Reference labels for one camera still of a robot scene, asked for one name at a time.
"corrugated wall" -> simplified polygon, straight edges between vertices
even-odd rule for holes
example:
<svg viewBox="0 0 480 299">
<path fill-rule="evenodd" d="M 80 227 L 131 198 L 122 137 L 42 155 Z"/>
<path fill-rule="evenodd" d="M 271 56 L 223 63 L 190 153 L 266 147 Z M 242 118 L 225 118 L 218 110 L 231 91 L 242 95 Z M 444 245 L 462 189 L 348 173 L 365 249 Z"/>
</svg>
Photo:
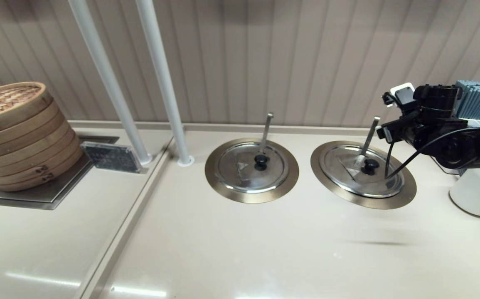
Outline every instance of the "corrugated wall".
<svg viewBox="0 0 480 299">
<path fill-rule="evenodd" d="M 134 117 L 166 113 L 133 0 L 90 0 Z M 480 0 L 155 0 L 184 121 L 366 127 L 390 87 L 480 80 Z M 0 85 L 115 120 L 67 0 L 0 0 Z"/>
</svg>

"white countertop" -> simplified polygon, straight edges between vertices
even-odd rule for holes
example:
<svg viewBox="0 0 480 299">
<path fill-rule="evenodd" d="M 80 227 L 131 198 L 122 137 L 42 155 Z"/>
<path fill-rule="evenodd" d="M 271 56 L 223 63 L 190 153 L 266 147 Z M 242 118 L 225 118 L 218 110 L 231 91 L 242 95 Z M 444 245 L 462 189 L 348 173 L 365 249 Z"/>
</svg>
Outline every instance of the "white countertop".
<svg viewBox="0 0 480 299">
<path fill-rule="evenodd" d="M 75 130 L 130 145 L 121 129 Z M 139 133 L 159 157 L 171 140 L 169 130 Z M 92 168 L 52 211 L 0 206 L 0 299 L 79 296 L 157 162 L 145 174 Z"/>
<path fill-rule="evenodd" d="M 295 187 L 263 204 L 225 199 L 206 181 L 206 158 L 229 140 L 256 136 L 187 132 L 195 164 L 169 162 L 102 299 L 480 298 L 480 219 L 454 206 L 456 178 L 430 157 L 409 164 L 413 202 L 373 210 L 337 197 L 310 168 L 320 144 L 364 137 L 270 133 L 298 161 Z M 388 148 L 383 140 L 372 146 Z M 400 142 L 394 157 L 413 151 Z"/>
</svg>

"robotic arm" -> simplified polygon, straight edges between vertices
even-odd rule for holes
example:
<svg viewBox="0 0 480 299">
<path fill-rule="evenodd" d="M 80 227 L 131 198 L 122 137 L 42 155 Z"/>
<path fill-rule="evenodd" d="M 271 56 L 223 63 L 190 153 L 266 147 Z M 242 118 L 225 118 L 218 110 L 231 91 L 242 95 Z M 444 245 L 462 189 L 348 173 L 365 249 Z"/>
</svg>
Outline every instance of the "robotic arm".
<svg viewBox="0 0 480 299">
<path fill-rule="evenodd" d="M 397 104 L 402 116 L 381 125 L 379 138 L 391 145 L 404 140 L 415 155 L 432 156 L 449 169 L 480 168 L 480 127 L 467 127 L 466 120 L 454 116 L 462 89 L 424 85 L 413 91 L 410 86 L 382 96 L 386 105 Z"/>
</svg>

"stacked bamboo steamer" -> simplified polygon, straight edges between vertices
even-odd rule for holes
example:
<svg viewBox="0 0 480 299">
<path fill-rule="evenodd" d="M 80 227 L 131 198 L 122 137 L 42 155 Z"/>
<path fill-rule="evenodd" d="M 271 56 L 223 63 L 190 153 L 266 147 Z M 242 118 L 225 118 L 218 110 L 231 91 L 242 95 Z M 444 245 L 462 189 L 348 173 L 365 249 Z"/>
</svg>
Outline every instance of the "stacked bamboo steamer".
<svg viewBox="0 0 480 299">
<path fill-rule="evenodd" d="M 44 84 L 0 87 L 0 191 L 49 182 L 81 156 L 78 136 Z"/>
</svg>

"cable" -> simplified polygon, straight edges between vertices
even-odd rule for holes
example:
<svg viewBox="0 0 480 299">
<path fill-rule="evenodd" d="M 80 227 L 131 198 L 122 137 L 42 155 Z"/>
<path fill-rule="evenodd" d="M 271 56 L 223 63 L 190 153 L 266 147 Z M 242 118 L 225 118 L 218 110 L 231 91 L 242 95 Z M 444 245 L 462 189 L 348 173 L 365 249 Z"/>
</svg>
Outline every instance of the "cable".
<svg viewBox="0 0 480 299">
<path fill-rule="evenodd" d="M 387 177 L 388 177 L 389 161 L 390 161 L 390 159 L 391 159 L 391 151 L 393 150 L 394 144 L 395 144 L 395 142 L 393 142 L 393 143 L 390 144 L 390 146 L 389 146 L 388 157 L 386 157 L 386 167 L 384 167 L 384 178 L 387 178 Z"/>
<path fill-rule="evenodd" d="M 423 150 L 425 148 L 427 148 L 428 146 L 430 146 L 431 144 L 437 142 L 438 140 L 441 140 L 447 136 L 450 136 L 452 134 L 456 134 L 456 133 L 461 133 L 461 132 L 466 132 L 466 131 L 476 131 L 476 130 L 480 130 L 480 127 L 467 127 L 466 129 L 460 129 L 460 130 L 456 130 L 456 131 L 451 131 L 451 132 L 448 132 L 447 134 L 443 134 L 441 136 L 439 136 L 438 138 L 432 140 L 431 142 L 428 142 L 427 144 L 425 144 L 423 147 L 419 148 L 417 151 L 415 151 L 415 153 L 413 153 L 413 155 L 411 155 L 406 161 L 404 161 L 404 163 L 399 166 L 399 168 L 397 168 L 396 170 L 394 170 L 390 175 L 386 176 L 386 180 L 389 180 L 390 178 L 392 178 L 394 175 L 398 174 L 401 170 L 403 170 L 403 168 L 405 168 L 413 159 L 415 159 L 415 157 L 417 157 L 417 155 L 419 155 L 420 153 L 423 152 Z"/>
</svg>

